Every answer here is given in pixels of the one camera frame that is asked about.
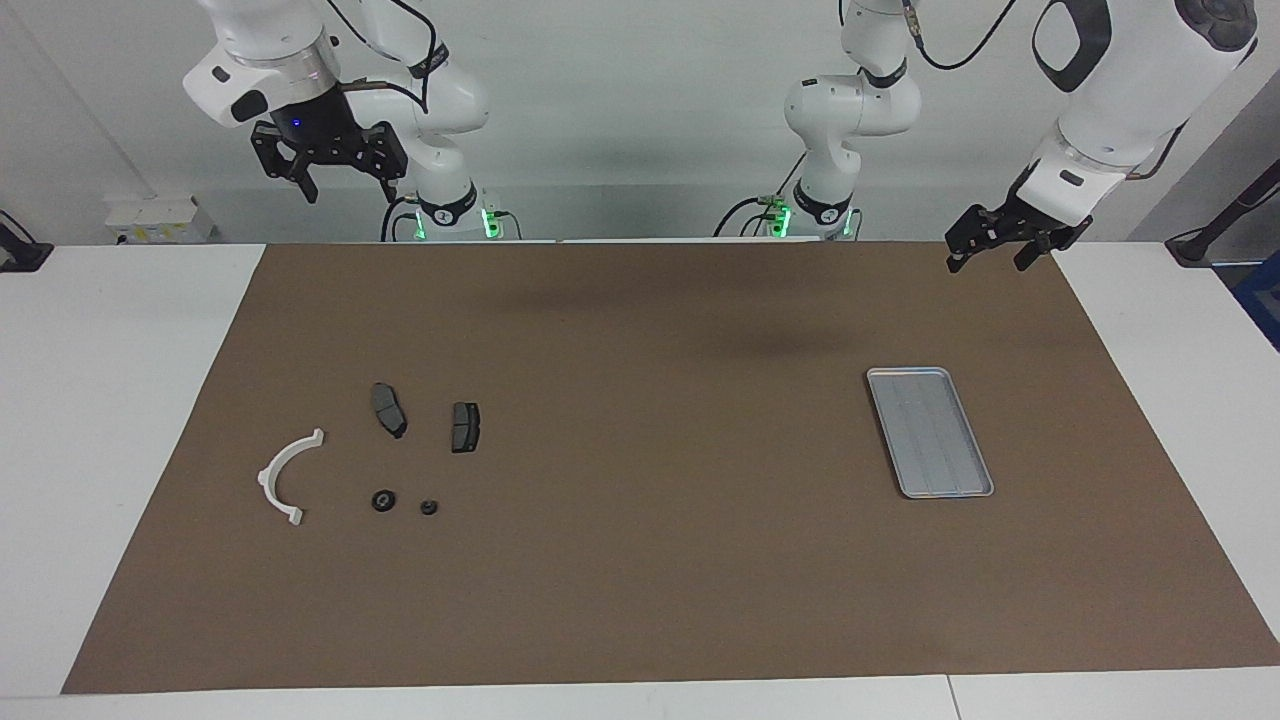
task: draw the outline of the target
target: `black stand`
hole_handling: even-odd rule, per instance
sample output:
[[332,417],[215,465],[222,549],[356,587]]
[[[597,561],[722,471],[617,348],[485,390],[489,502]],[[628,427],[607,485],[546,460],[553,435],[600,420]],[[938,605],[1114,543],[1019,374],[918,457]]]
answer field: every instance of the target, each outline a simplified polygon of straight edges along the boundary
[[54,246],[45,242],[24,242],[9,228],[0,224],[0,247],[13,256],[0,265],[0,273],[35,273],[45,264]]
[[1170,240],[1165,243],[1165,247],[1174,255],[1178,264],[1184,268],[1208,268],[1210,263],[1204,260],[1208,247],[1228,228],[1234,225],[1236,220],[1266,200],[1277,184],[1280,184],[1280,160],[1276,160],[1258,179],[1253,181],[1253,184],[1242,192],[1234,202],[1228,205],[1226,210],[1222,210],[1219,217],[1213,218],[1213,222],[1204,225],[1204,229],[1199,234],[1185,241]]

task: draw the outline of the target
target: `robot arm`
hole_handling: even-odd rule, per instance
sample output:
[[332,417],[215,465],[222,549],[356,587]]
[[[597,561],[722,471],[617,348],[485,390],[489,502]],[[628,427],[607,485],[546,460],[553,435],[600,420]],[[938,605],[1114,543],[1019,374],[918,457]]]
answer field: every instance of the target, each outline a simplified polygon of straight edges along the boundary
[[947,232],[948,266],[1025,242],[1025,270],[1066,250],[1097,208],[1257,45],[1253,0],[1053,0],[1036,60],[1070,105],[996,210],[974,205]]
[[[483,127],[488,96],[451,64],[420,0],[357,0],[369,46],[406,68],[407,76],[347,85],[338,81],[337,41],[325,33],[310,0],[197,1],[214,23],[218,46],[183,86],[224,127],[270,114],[271,122],[257,122],[251,136],[268,176],[297,183],[308,202],[317,196],[311,165],[347,165],[370,174],[388,201],[396,199],[398,181],[411,176],[433,222],[451,220],[443,227],[460,222],[431,209],[457,210],[461,219],[474,208],[476,190],[462,154],[443,135]],[[357,91],[376,92],[348,97]],[[376,120],[366,129],[357,117],[369,115]],[[280,154],[280,145],[292,150],[291,158]]]
[[851,141],[906,132],[920,117],[920,90],[906,72],[910,36],[902,15],[901,0],[851,0],[841,44],[858,73],[809,78],[787,96],[787,124],[808,151],[786,191],[794,234],[838,236],[861,170]]

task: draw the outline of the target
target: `brown mat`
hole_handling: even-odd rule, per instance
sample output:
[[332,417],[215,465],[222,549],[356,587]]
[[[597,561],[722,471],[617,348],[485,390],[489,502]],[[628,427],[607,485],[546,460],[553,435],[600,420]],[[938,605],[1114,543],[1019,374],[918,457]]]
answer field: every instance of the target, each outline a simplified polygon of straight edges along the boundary
[[[1280,664],[1061,273],[943,256],[271,247],[64,692]],[[864,373],[913,364],[993,497],[899,495]],[[255,477],[316,427],[294,528]]]

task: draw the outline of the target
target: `silver rectangular tray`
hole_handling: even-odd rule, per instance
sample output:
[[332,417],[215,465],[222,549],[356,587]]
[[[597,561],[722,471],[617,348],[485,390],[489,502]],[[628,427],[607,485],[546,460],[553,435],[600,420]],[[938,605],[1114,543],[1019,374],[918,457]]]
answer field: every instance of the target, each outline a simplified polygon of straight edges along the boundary
[[942,368],[876,368],[867,373],[867,382],[906,497],[987,497],[995,492],[950,373]]

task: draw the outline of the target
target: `blue object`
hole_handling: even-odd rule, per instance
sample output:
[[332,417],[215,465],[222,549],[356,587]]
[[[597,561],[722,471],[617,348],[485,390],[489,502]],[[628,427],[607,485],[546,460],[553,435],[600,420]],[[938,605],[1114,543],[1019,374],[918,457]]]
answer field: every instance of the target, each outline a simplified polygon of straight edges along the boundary
[[1231,292],[1262,328],[1262,334],[1280,350],[1280,252],[1260,265],[1249,279],[1235,286]]

